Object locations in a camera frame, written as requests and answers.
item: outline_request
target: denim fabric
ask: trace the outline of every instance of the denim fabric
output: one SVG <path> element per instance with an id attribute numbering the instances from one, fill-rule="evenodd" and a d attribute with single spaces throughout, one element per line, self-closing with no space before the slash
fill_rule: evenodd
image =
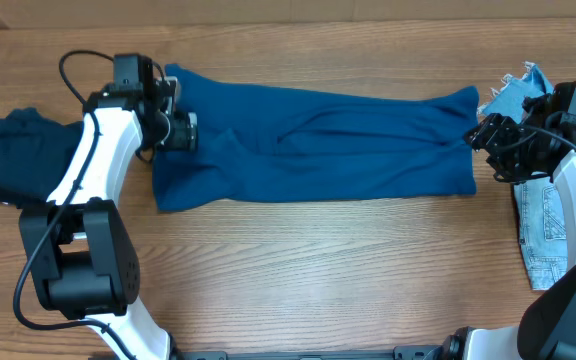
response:
<path id="1" fill-rule="evenodd" d="M 481 114 L 500 113 L 520 122 L 524 97 L 554 90 L 536 64 L 524 65 L 524 76 L 518 79 L 507 74 L 502 79 L 504 87 L 492 89 L 493 100 L 479 108 Z M 519 244 L 531 286 L 534 290 L 547 290 L 566 273 L 568 258 L 559 193 L 549 178 L 514 185 L 513 190 L 519 213 Z"/>

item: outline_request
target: blue cloth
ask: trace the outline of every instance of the blue cloth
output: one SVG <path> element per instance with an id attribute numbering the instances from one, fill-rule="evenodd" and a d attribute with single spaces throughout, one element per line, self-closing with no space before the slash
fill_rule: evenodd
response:
<path id="1" fill-rule="evenodd" d="M 494 99 L 479 111 L 500 113 L 521 122 L 524 97 L 538 97 L 554 88 L 539 66 L 526 62 L 527 72 L 520 79 L 508 74 L 505 86 L 493 89 Z M 549 178 L 514 185 L 519 213 L 519 244 L 528 277 L 534 290 L 547 290 L 566 273 L 568 248 L 566 227 L 559 193 Z"/>
<path id="2" fill-rule="evenodd" d="M 160 152 L 159 209 L 257 202 L 472 195 L 474 87 L 424 101 L 225 84 L 177 65 L 178 107 L 195 112 L 196 153 Z"/>

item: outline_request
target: dark navy cloth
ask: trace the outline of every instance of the dark navy cloth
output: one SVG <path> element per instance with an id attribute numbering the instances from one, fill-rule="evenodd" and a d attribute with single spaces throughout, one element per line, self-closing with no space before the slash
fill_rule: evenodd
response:
<path id="1" fill-rule="evenodd" d="M 225 84 L 177 65 L 178 107 L 198 118 L 196 153 L 160 152 L 161 210 L 230 198 L 257 202 L 474 194 L 479 95 L 403 101 Z"/>
<path id="2" fill-rule="evenodd" d="M 0 202 L 44 203 L 64 177 L 83 131 L 61 125 L 36 109 L 15 109 L 0 119 Z"/>

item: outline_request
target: blue shirt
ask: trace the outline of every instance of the blue shirt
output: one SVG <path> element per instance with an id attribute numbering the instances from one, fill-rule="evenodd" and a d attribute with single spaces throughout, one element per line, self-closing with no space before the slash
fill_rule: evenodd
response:
<path id="1" fill-rule="evenodd" d="M 178 107 L 198 118 L 196 153 L 160 152 L 161 210 L 257 202 L 474 194 L 477 90 L 424 101 L 225 84 L 177 65 Z"/>

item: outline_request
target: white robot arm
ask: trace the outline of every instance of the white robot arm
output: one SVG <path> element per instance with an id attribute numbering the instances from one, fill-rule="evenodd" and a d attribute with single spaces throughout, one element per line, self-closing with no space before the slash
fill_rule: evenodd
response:
<path id="1" fill-rule="evenodd" d="M 174 340 L 157 326 L 138 296 L 138 258 L 116 206 L 134 154 L 142 149 L 196 148 L 196 116 L 175 109 L 178 81 L 154 79 L 150 59 L 127 54 L 113 61 L 115 82 L 88 99 L 82 138 L 64 178 L 46 206 L 22 212 L 20 230 L 30 258 L 53 209 L 67 207 L 59 233 L 43 246 L 44 261 L 31 264 L 40 303 L 70 320 L 104 324 L 90 327 L 120 359 L 176 359 Z M 78 190 L 67 201 L 91 150 Z M 62 254 L 58 248 L 83 239 L 89 252 Z M 110 336 L 111 331 L 127 351 Z"/>
<path id="2" fill-rule="evenodd" d="M 524 108 L 528 115 L 519 126 L 492 114 L 466 141 L 490 153 L 497 180 L 551 176 L 563 206 L 569 272 L 526 311 L 519 327 L 470 331 L 463 359 L 576 359 L 576 83 L 527 99 Z"/>

